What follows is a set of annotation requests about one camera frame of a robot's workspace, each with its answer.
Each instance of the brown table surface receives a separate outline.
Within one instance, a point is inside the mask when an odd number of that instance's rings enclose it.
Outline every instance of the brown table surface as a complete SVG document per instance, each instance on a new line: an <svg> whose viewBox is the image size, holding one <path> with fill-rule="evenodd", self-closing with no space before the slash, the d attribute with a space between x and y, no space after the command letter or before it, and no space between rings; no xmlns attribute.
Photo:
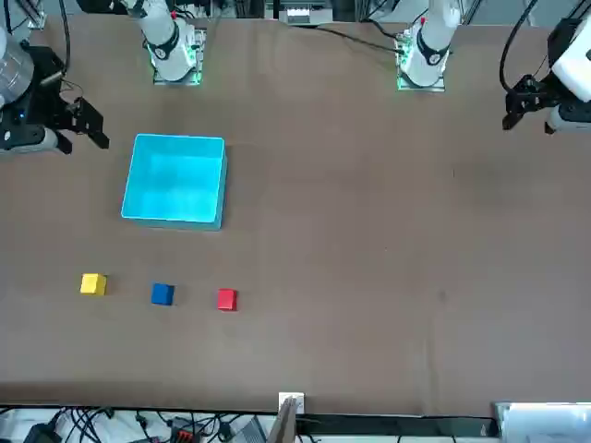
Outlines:
<svg viewBox="0 0 591 443"><path fill-rule="evenodd" d="M208 24L200 88L151 84L127 18L70 17L68 77L108 151L0 162L0 401L489 414L591 394L591 138L501 130L504 27L459 29L445 94L385 52L271 21ZM341 30L386 42L370 25ZM548 30L508 60L533 73ZM58 18L35 36L63 54ZM220 136L218 233L119 215L137 133ZM108 297L78 293L109 275ZM151 305L153 281L175 306ZM236 288L239 311L216 310Z"/></svg>

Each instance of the black cable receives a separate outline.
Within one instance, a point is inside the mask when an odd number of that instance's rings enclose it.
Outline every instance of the black cable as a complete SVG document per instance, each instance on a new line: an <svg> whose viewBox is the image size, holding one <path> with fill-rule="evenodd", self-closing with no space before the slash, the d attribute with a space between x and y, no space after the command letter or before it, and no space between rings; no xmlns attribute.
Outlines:
<svg viewBox="0 0 591 443"><path fill-rule="evenodd" d="M64 0L59 0L59 10L62 14L62 22L64 23L64 37L66 38L66 62L64 63L64 69L62 69L62 74L65 77L67 70L70 68L70 29L67 25L66 6L64 5Z"/></svg>
<svg viewBox="0 0 591 443"><path fill-rule="evenodd" d="M364 20L369 20L371 18L371 16L373 16L376 12L378 12L381 9L382 6L384 6L386 4L387 1L388 0L381 0L381 2L376 7L374 7L369 14L366 15Z"/></svg>
<svg viewBox="0 0 591 443"><path fill-rule="evenodd" d="M571 14L569 14L569 16L567 18L573 18L574 15L576 14L576 11L579 10L579 8L585 4L586 0L580 0L579 3L577 4L577 6L574 7L574 9L571 11Z"/></svg>
<svg viewBox="0 0 591 443"><path fill-rule="evenodd" d="M220 425L218 427L218 432L216 432L213 437L211 437L209 440L207 440L206 443L212 443L216 438L219 439L222 443L224 443L225 441L230 441L230 440L222 440L222 425L231 425L233 422L235 422L238 418L244 416L242 413L237 414L235 417L232 417L230 420L228 420L227 422L224 422L223 420L219 420L220 421Z"/></svg>
<svg viewBox="0 0 591 443"><path fill-rule="evenodd" d="M88 419L88 413L89 411L91 411L90 409L70 409L70 418L72 420L72 428L70 429L69 434L67 435L66 440L64 441L64 443L67 443L67 441L70 439L70 437L72 436L72 434L74 433L74 429L77 429L80 432L80 437L81 438L88 438L90 441L92 441L93 443L100 443L99 440L97 440L93 435L89 435L85 428L82 426L82 422L85 419ZM76 412L78 414L78 419L76 417L74 417L74 412Z"/></svg>
<svg viewBox="0 0 591 443"><path fill-rule="evenodd" d="M74 418L74 410L73 409L70 409L70 418L72 420L72 428L70 429L70 432L67 434L67 437L64 440L64 443L67 443L67 441L70 439L70 437L72 437L72 434L74 433L74 429L78 428L78 424L82 420L82 416L79 416L78 420L76 420Z"/></svg>
<svg viewBox="0 0 591 443"><path fill-rule="evenodd" d="M373 26L375 26L379 32L381 32L383 35L385 35L386 37L390 38L390 39L396 39L398 37L398 34L394 33L392 34L391 32L388 32L387 30L385 30L381 24L379 24L376 20L372 20L371 18L367 18L366 20L367 23L371 23Z"/></svg>
<svg viewBox="0 0 591 443"><path fill-rule="evenodd" d="M191 413L191 430L193 431L193 438L195 438L195 414Z"/></svg>
<svg viewBox="0 0 591 443"><path fill-rule="evenodd" d="M8 0L4 0L4 22L6 24L6 32L12 34L12 28L10 28L10 7L8 6Z"/></svg>
<svg viewBox="0 0 591 443"><path fill-rule="evenodd" d="M536 72L534 73L533 77L535 77L537 75L537 73L542 68L542 66L544 65L544 63L546 62L547 59L548 59L548 54L546 54L546 56L544 57L544 60L542 60L542 63L540 63L539 66L537 67Z"/></svg>
<svg viewBox="0 0 591 443"><path fill-rule="evenodd" d="M423 12L421 12L421 13L420 13L418 16L416 16L416 17L415 17L415 19L413 20L413 22L412 22L412 23L411 23L411 25L410 25L410 26L411 26L411 28L412 28L413 26L415 26L415 23L417 23L417 22L418 22L418 20L419 20L421 17L423 17L425 14L427 14L427 11L428 11L428 8L427 8L427 9L425 9Z"/></svg>
<svg viewBox="0 0 591 443"><path fill-rule="evenodd" d="M334 35L338 35L339 37L343 37L345 39L349 39L352 42L357 42L357 43L361 43L361 44L365 44L366 46L375 48L375 49L381 49L382 51L390 51L391 53L396 53L396 54L402 54L403 51L401 51L400 49L396 49L396 48L391 48L390 46L383 46L381 44L377 44L377 43L373 43L373 42L368 42L367 40L362 40L362 39L358 39L357 37L354 37L352 35L349 34L345 34L344 32L340 32L338 30L331 30L329 28L313 28L315 30L322 30L324 32L329 32L330 34L334 34Z"/></svg>
<svg viewBox="0 0 591 443"><path fill-rule="evenodd" d="M168 427L171 427L171 421L170 420L166 420L163 417L163 414L160 411L156 411L156 413L158 414L158 416L160 417L160 419L164 422L165 425L167 425Z"/></svg>
<svg viewBox="0 0 591 443"><path fill-rule="evenodd" d="M507 84L507 81L505 79L505 62L507 61L507 54L509 53L509 48L511 47L511 44L513 43L513 40L515 39L515 35L517 34L517 31L524 24L525 19L527 18L527 16L529 16L529 13L532 11L532 9L536 5L536 3L537 3L537 0L531 0L529 2L529 5L527 5L527 8L525 9L524 13L522 14L521 17L519 17L519 20L517 20L517 23L515 23L515 26L513 26L511 34L509 34L509 38L507 39L507 42L505 43L505 47L502 50L501 63L499 64L499 81L501 82L501 86L503 87L503 89L506 90L507 93L512 94L514 96L536 97L537 95L540 95L540 94L537 94L534 92L526 92L526 93L516 92L513 88L511 88Z"/></svg>
<svg viewBox="0 0 591 443"><path fill-rule="evenodd" d="M589 8L591 8L591 3L589 5L587 5L587 7L585 8L585 11L583 11L581 13L581 18L583 18L585 16L585 14L587 13L587 11L589 10Z"/></svg>
<svg viewBox="0 0 591 443"><path fill-rule="evenodd" d="M93 413L89 413L88 411L84 412L84 415L87 416L88 418L86 419L86 422L84 423L84 426L82 427L82 430L80 431L80 437L78 439L78 443L82 443L82 441L84 440L84 437L89 438L90 440L92 440L95 443L102 443L101 439L96 434L96 430L94 429L94 426L92 425L92 420L94 420L98 414L104 413L104 412L105 412L105 410L103 408L98 409L98 410L94 411Z"/></svg>

